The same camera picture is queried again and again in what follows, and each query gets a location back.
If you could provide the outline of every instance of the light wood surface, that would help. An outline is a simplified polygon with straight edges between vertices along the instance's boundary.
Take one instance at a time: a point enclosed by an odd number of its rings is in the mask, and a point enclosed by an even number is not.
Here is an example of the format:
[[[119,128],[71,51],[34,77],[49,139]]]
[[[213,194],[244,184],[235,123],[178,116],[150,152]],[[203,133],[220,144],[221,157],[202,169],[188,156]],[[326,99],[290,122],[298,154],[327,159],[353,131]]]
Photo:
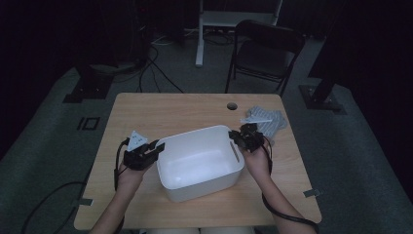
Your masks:
[[[236,103],[238,109],[227,109],[228,102]],[[91,229],[110,202],[115,192],[113,169],[116,151],[133,130],[149,141],[216,125],[238,130],[240,119],[254,105],[280,110],[287,120],[282,100],[277,95],[119,94],[83,196],[94,202],[92,206],[80,206],[75,227]],[[312,186],[289,122],[286,129],[277,132],[274,140],[273,180],[305,218],[320,222],[316,199],[306,198],[303,194]],[[168,199],[154,165],[145,174],[128,208],[124,228],[246,225],[274,225],[270,212],[262,203],[261,192],[246,168],[237,184],[230,188],[174,203]]]

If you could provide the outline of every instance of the hand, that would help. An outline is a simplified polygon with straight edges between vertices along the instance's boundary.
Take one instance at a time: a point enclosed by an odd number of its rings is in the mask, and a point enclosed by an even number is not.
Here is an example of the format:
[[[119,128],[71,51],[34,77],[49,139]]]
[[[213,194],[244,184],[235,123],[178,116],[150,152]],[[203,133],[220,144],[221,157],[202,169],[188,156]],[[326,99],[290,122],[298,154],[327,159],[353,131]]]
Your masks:
[[[143,180],[143,175],[149,170],[150,167],[152,167],[152,165],[147,167],[145,170],[135,171],[127,168],[122,162],[119,167],[120,175],[118,178],[118,189],[116,193],[132,198]]]
[[[268,140],[264,140],[264,147],[268,149]],[[256,181],[270,178],[270,172],[268,170],[268,156],[264,148],[259,147],[253,152],[248,152],[244,148],[240,148],[240,151],[244,155],[246,167],[249,173]]]

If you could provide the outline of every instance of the white plastic bin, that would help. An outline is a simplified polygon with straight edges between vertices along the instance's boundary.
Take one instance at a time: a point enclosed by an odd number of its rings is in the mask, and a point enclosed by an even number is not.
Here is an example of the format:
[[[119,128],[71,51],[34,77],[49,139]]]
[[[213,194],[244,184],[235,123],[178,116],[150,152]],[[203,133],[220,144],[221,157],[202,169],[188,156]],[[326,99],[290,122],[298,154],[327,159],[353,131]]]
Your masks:
[[[233,186],[244,157],[226,126],[214,126],[160,139],[157,162],[161,183],[173,202],[183,202]]]

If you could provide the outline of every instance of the chair seat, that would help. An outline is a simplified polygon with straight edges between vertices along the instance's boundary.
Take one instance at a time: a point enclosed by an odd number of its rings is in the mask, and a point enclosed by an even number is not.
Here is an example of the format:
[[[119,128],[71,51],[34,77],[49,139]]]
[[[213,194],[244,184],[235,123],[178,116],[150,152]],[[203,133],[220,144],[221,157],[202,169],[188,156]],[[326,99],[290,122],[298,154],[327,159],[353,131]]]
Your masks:
[[[293,53],[269,49],[253,41],[245,41],[238,52],[236,67],[249,72],[255,71],[258,74],[284,77],[293,58]]]

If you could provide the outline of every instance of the forearm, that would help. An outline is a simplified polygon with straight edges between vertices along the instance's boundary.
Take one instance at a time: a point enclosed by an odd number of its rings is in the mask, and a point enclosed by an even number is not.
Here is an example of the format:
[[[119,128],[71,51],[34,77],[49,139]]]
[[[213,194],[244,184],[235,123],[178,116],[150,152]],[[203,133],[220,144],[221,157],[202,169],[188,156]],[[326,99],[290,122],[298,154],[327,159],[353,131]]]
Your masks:
[[[257,180],[268,204],[277,212],[294,217],[303,218],[303,216],[288,202],[279,188],[274,184],[270,177]],[[281,234],[289,233],[316,233],[312,226],[300,222],[290,221],[273,214],[274,222]]]
[[[131,195],[123,195],[117,192],[94,225],[91,233],[113,234],[121,223],[132,198]]]

